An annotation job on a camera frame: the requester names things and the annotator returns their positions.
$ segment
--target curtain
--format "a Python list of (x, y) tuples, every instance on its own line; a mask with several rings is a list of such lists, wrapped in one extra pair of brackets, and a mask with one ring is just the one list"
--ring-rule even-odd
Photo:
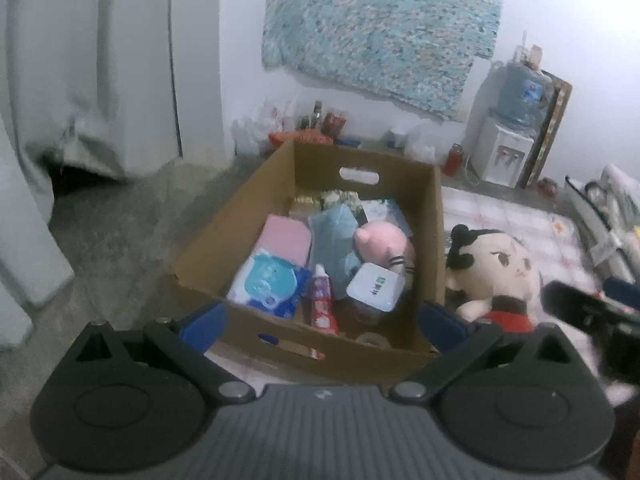
[(0, 347), (73, 275), (46, 164), (113, 178), (178, 155), (169, 0), (0, 0)]

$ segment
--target gray floor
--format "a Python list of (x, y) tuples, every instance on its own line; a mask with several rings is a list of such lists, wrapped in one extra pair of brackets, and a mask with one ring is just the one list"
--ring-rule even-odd
[[(44, 466), (29, 430), (29, 408), (87, 322), (104, 318), (124, 329), (157, 316), (180, 317), (163, 281), (174, 256), (257, 165), (236, 160), (219, 171), (170, 164), (132, 184), (105, 184), (56, 201), (50, 228), (77, 276), (50, 304), (30, 312), (35, 330), (26, 345), (0, 354), (0, 479), (28, 478)], [(562, 200), (535, 192), (471, 187), (460, 179), (444, 178), (443, 184), (568, 211)]]

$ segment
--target plush doll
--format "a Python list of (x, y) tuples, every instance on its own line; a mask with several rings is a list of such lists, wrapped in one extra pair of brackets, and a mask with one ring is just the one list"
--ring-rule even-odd
[(542, 279), (529, 251), (498, 230), (451, 231), (447, 255), (447, 304), (464, 319), (485, 317), (507, 332), (531, 332), (527, 305), (540, 293)]
[(414, 282), (414, 246), (400, 228), (385, 221), (373, 221), (356, 229), (356, 248), (366, 262), (385, 267), (405, 278), (404, 290)]

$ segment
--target pink package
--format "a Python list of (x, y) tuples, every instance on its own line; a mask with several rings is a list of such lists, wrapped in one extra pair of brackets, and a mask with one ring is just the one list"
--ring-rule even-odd
[(269, 215), (254, 251), (260, 248), (300, 267), (305, 267), (311, 249), (311, 231), (299, 220)]

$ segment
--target cardboard box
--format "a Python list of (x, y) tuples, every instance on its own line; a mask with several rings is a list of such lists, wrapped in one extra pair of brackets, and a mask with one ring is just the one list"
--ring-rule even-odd
[[(353, 176), (349, 171), (352, 169), (373, 172), (372, 180), (377, 183), (345, 180), (343, 176)], [(355, 190), (363, 200), (394, 198), (401, 207), (414, 231), (412, 241), (417, 253), (414, 289), (389, 320), (368, 329), (385, 335), (393, 349), (325, 335), (296, 320), (279, 319), (224, 300), (267, 215), (286, 216), (299, 189)], [(341, 382), (393, 384), (434, 356), (431, 345), (419, 333), (415, 316), (423, 300), (444, 301), (444, 267), (438, 168), (396, 155), (288, 141), (185, 248), (174, 272), (188, 308), (204, 301), (202, 293), (225, 302), (227, 324), (223, 342), (249, 354)], [(201, 294), (194, 296), (195, 291)], [(335, 310), (342, 332), (358, 330), (349, 327), (346, 319), (340, 319), (343, 316), (338, 314), (339, 306)], [(279, 345), (265, 343), (261, 335), (274, 336)], [(311, 348), (324, 354), (324, 360), (309, 357)]]

